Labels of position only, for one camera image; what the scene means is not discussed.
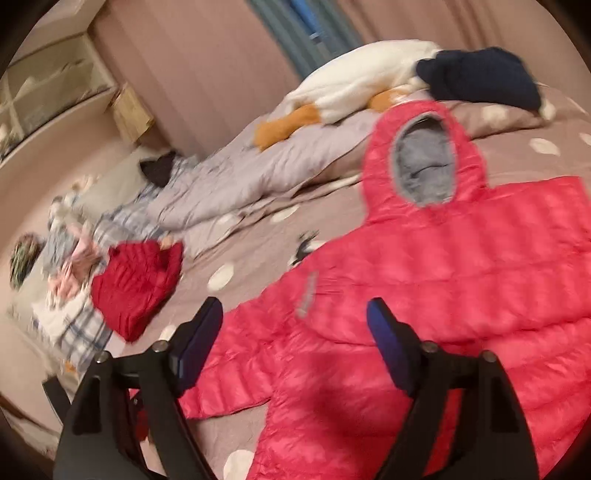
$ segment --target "polka dot bed sheet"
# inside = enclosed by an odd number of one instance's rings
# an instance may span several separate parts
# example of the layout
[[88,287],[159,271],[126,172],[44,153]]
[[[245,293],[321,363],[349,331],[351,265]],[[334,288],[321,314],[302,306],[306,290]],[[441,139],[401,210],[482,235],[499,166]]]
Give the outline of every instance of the polka dot bed sheet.
[[[576,175],[591,187],[591,118],[559,92],[545,96],[547,118],[539,114],[524,118],[524,113],[500,105],[450,104],[450,108],[469,110],[454,114],[482,151],[491,185]],[[521,124],[514,121],[515,114]],[[491,124],[494,133],[483,134]],[[261,215],[199,255],[142,338],[126,345],[123,353],[140,352],[158,338],[169,338],[207,296],[220,298],[225,310],[256,297],[287,270],[297,268],[309,252],[357,228],[364,216],[362,183],[357,182]],[[217,221],[228,219],[225,215]],[[266,410],[263,405],[191,424],[218,478],[245,480]],[[146,441],[142,448],[149,466],[162,472],[155,447]]]

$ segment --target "jacket sleeve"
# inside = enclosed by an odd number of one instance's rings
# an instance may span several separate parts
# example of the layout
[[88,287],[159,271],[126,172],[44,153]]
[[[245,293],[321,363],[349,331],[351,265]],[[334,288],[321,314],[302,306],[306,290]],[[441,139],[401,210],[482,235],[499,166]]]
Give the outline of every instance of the jacket sleeve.
[[224,314],[197,384],[180,400],[187,418],[227,415],[269,400],[303,292],[303,272],[297,270]]

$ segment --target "stuffed animal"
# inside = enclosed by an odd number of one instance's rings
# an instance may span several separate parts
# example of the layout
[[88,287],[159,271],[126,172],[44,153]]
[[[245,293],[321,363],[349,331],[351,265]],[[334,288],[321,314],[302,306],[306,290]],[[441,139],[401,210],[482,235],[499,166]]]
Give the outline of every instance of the stuffed animal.
[[[385,40],[331,60],[287,94],[282,102],[285,111],[280,112],[280,118],[258,126],[254,144],[263,151],[305,125],[334,124],[368,106],[385,110],[395,105],[427,87],[416,76],[415,66],[438,51],[439,46],[429,41]],[[388,93],[371,102],[384,92]]]

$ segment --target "blue curtain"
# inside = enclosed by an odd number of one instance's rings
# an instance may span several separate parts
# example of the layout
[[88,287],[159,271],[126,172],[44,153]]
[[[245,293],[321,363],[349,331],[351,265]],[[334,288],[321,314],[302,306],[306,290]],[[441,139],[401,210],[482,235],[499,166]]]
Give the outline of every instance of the blue curtain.
[[332,0],[249,1],[302,78],[362,45]]

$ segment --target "metal screw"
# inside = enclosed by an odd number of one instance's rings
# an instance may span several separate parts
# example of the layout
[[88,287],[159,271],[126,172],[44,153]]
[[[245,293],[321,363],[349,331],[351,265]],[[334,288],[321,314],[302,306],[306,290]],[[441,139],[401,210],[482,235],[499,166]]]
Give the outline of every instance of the metal screw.
[[158,340],[152,344],[152,350],[154,352],[165,352],[168,350],[168,342],[166,340]]
[[421,349],[423,349],[423,352],[426,353],[435,353],[437,350],[439,350],[439,347],[435,342],[427,340],[426,342],[421,343]]
[[101,364],[111,358],[111,353],[107,350],[103,350],[95,355],[95,362]]
[[490,364],[493,364],[496,362],[496,355],[493,352],[491,352],[490,350],[484,350],[482,352],[482,358],[485,361],[489,362]]

